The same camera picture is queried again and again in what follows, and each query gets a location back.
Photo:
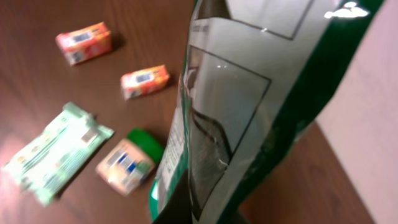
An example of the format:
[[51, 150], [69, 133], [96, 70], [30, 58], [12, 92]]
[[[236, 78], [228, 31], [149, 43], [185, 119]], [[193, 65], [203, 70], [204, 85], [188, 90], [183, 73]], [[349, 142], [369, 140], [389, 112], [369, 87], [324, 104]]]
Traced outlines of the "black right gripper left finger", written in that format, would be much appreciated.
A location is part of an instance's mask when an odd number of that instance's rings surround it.
[[192, 209], [188, 186], [188, 170], [182, 174], [165, 208], [153, 224], [192, 224]]

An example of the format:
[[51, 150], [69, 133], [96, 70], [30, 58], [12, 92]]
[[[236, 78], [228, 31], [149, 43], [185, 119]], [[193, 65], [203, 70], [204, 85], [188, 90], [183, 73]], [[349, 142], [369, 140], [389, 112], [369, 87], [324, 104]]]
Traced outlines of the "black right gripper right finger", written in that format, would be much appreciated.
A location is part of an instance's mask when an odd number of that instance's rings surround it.
[[237, 210], [230, 218], [229, 224], [249, 224], [245, 216]]

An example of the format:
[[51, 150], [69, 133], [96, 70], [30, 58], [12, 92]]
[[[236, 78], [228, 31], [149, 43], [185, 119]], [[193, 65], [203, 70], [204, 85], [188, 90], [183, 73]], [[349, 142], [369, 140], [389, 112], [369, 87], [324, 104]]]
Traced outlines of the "green lid spice jar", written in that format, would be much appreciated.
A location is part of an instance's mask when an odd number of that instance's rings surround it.
[[96, 166], [99, 176], [123, 196], [140, 186], [159, 165], [164, 147], [153, 135], [133, 129]]

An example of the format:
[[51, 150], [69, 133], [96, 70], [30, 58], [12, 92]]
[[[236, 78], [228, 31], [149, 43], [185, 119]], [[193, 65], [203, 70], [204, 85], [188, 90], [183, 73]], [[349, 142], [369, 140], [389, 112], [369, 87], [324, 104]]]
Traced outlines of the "mint green wipes pack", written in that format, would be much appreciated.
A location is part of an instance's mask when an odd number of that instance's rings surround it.
[[32, 192], [39, 203], [47, 206], [113, 134], [112, 129], [97, 123], [92, 114], [69, 102], [2, 169], [22, 191]]

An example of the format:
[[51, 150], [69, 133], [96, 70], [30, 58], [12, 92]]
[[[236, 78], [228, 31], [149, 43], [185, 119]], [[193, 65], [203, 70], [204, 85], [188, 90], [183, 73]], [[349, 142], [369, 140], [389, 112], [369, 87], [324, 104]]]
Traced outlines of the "orange small carton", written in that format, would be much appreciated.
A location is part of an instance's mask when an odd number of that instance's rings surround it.
[[120, 79], [123, 98], [129, 100], [159, 91], [166, 86], [169, 78], [165, 65], [127, 73]]
[[55, 41], [67, 62], [74, 66], [112, 51], [111, 38], [111, 31], [104, 22], [100, 22], [73, 32], [61, 33]]

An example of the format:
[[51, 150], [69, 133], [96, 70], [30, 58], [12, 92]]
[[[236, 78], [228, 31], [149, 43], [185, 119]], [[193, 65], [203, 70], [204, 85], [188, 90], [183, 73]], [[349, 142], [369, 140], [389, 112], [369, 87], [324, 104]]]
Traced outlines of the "green 3M glove package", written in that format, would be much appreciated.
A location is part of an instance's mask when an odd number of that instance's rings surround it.
[[331, 100], [381, 4], [195, 1], [152, 221], [188, 170], [192, 223], [229, 223]]

